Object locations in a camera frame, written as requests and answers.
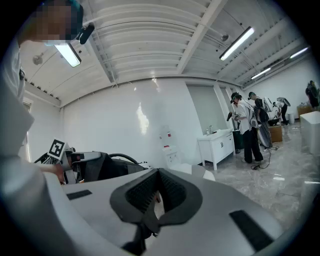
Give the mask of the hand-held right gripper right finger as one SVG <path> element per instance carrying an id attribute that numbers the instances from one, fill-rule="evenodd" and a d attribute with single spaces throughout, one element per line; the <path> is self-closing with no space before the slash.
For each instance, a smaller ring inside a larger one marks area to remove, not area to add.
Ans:
<path id="1" fill-rule="evenodd" d="M 254 248 L 230 217 L 235 211 L 246 212 L 272 240 L 283 234 L 271 213 L 235 188 L 175 170 L 171 173 L 198 187 L 202 204 L 188 222 L 162 227 L 146 256 L 253 255 Z"/>

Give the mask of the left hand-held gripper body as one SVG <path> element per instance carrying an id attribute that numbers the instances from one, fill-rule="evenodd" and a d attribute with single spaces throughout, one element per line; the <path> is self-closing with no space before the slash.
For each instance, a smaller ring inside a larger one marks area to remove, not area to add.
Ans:
<path id="1" fill-rule="evenodd" d="M 76 184 L 81 176 L 81 169 L 77 164 L 83 160 L 84 154 L 76 152 L 73 148 L 67 148 L 67 143 L 54 139 L 47 152 L 47 164 L 57 165 L 62 169 L 65 184 Z"/>

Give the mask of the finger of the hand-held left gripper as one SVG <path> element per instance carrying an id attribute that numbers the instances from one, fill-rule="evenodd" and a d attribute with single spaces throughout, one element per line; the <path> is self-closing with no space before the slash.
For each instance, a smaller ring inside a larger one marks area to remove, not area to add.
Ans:
<path id="1" fill-rule="evenodd" d="M 84 152 L 83 153 L 84 161 L 93 161 L 101 157 L 101 153 L 98 151 Z"/>

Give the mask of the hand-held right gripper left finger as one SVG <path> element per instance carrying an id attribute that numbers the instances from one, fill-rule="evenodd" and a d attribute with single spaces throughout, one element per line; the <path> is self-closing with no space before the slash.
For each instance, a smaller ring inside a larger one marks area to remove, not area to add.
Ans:
<path id="1" fill-rule="evenodd" d="M 56 175 L 44 173 L 54 211 L 71 239 L 77 256 L 127 256 L 122 249 L 133 240 L 136 225 L 120 220 L 110 205 L 111 193 L 144 174 L 61 185 Z"/>

